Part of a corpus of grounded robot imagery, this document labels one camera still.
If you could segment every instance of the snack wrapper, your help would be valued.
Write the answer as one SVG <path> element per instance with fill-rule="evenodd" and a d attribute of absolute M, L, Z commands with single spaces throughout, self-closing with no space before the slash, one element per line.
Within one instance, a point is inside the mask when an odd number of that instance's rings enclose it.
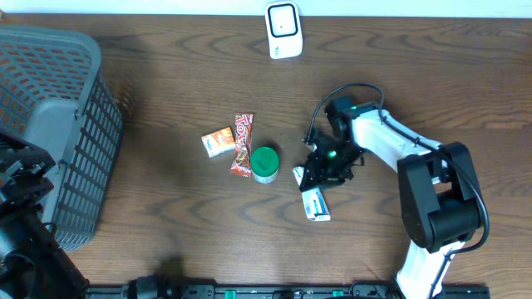
<path fill-rule="evenodd" d="M 235 147 L 233 133 L 231 133 L 231 128 L 229 127 L 205 135 L 201 137 L 201 141 L 203 141 L 203 146 L 207 150 L 209 158 L 228 150 L 234 150 Z"/>
<path fill-rule="evenodd" d="M 251 148 L 251 130 L 253 128 L 253 112 L 238 112 L 234 114 L 234 133 L 236 135 L 236 157 L 231 165 L 231 174 L 244 177 L 251 176 L 249 149 Z"/>

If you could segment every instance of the red snack packet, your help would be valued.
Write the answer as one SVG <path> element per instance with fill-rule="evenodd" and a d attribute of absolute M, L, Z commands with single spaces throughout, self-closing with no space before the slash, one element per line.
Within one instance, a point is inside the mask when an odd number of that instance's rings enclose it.
<path fill-rule="evenodd" d="M 231 174 L 251 176 L 251 163 L 249 162 L 249 149 L 251 148 L 251 129 L 253 127 L 253 112 L 237 112 L 234 114 L 234 133 L 236 138 L 236 157 L 231 165 Z"/>

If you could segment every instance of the green cap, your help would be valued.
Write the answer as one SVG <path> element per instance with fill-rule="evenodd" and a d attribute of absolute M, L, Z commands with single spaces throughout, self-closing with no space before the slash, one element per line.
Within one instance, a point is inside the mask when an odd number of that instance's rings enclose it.
<path fill-rule="evenodd" d="M 279 156 L 269 147 L 261 147 L 251 154 L 251 170 L 260 177 L 269 177 L 279 169 Z"/>

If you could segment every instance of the basket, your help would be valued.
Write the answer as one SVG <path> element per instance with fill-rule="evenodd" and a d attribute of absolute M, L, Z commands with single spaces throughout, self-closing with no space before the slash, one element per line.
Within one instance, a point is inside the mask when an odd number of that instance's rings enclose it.
<path fill-rule="evenodd" d="M 121 142 L 123 123 L 85 34 L 0 26 L 0 130 L 47 150 L 55 188 L 41 220 L 65 250 L 90 242 Z"/>

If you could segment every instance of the wooden table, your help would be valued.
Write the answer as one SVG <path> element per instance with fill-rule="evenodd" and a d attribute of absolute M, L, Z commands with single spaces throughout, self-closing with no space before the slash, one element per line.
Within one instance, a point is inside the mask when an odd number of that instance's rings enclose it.
<path fill-rule="evenodd" d="M 218 283 L 350 284 L 391 279 L 409 238 L 397 176 L 370 154 L 325 192 L 332 221 L 305 218 L 292 167 L 316 104 L 336 86 L 387 92 L 403 124 L 473 156 L 491 216 L 488 243 L 457 257 L 447 282 L 494 298 L 532 296 L 532 20 L 303 17 L 303 54 L 273 61 L 263 17 L 6 15 L 7 23 L 93 36 L 130 109 L 101 224 L 70 253 L 94 283 L 160 270 Z M 375 100 L 353 91 L 360 102 Z M 272 184 L 229 175 L 200 136 L 255 111 L 253 148 L 274 142 Z M 318 127 L 328 127 L 323 113 Z"/>

